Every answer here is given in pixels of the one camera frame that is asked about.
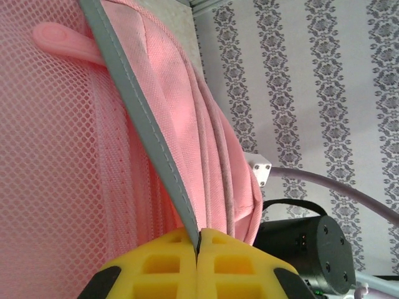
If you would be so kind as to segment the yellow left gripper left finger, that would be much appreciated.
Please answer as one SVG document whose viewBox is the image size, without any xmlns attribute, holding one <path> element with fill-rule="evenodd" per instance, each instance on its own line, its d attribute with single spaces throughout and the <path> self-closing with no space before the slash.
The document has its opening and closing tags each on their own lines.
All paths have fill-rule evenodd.
<svg viewBox="0 0 399 299">
<path fill-rule="evenodd" d="M 182 228 L 108 261 L 89 299 L 196 299 L 196 256 Z"/>
</svg>

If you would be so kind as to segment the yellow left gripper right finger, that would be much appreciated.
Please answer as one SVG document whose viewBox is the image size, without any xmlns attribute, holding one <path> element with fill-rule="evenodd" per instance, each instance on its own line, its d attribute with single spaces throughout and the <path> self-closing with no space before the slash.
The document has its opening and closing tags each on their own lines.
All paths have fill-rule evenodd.
<svg viewBox="0 0 399 299">
<path fill-rule="evenodd" d="M 289 263 L 218 230 L 203 229 L 197 299 L 315 299 Z"/>
</svg>

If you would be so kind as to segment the pink backpack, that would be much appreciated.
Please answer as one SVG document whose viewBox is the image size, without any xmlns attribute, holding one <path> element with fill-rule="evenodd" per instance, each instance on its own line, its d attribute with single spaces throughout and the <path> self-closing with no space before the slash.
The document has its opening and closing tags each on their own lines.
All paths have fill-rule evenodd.
<svg viewBox="0 0 399 299">
<path fill-rule="evenodd" d="M 261 192 L 177 38 L 140 0 L 100 0 L 199 228 L 254 242 Z M 0 0 L 0 299 L 77 299 L 107 261 L 181 225 L 108 70 L 37 45 L 93 40 L 78 0 Z"/>
</svg>

